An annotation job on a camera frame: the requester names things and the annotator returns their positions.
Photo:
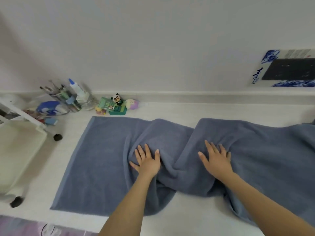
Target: panda figure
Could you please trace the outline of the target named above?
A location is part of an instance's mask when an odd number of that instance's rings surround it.
[[[123,102],[124,102],[118,93],[116,93],[116,95],[114,95],[113,97],[111,97],[111,99],[112,99],[118,106],[121,106],[121,105],[123,104]]]

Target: floor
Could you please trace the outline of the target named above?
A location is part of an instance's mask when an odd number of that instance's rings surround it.
[[[27,169],[20,184],[28,185],[23,204],[11,209],[0,203],[0,214],[99,232],[107,217],[49,210],[71,154],[94,111],[62,116],[54,130],[64,137],[48,138]],[[200,118],[241,119],[267,126],[284,127],[311,122],[315,106],[254,104],[142,103],[126,117],[163,118],[195,127]],[[176,193],[160,213],[143,219],[141,235],[263,235],[235,217],[221,197],[199,198]]]

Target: pen holder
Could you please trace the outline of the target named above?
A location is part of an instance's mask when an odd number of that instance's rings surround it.
[[[55,95],[50,95],[54,100],[63,103],[70,111],[76,113],[81,110],[81,105],[77,102],[73,95],[69,95],[66,92],[60,92]]]

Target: gray-blue towel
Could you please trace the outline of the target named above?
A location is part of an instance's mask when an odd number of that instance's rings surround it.
[[[175,192],[224,195],[231,210],[251,222],[236,196],[211,176],[197,152],[204,140],[232,153],[242,179],[315,226],[315,126],[276,128],[245,121],[200,119],[195,129],[162,119],[92,117],[73,152],[51,209],[108,216],[135,182],[134,150],[160,150],[162,166],[152,180],[145,215],[156,214]]]

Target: black wheel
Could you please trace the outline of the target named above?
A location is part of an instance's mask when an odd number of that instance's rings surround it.
[[[53,139],[57,142],[60,141],[62,139],[62,135],[61,134],[56,134],[53,136]]]
[[[10,206],[12,208],[18,207],[21,205],[21,203],[24,201],[24,199],[21,196],[16,197],[11,203]]]

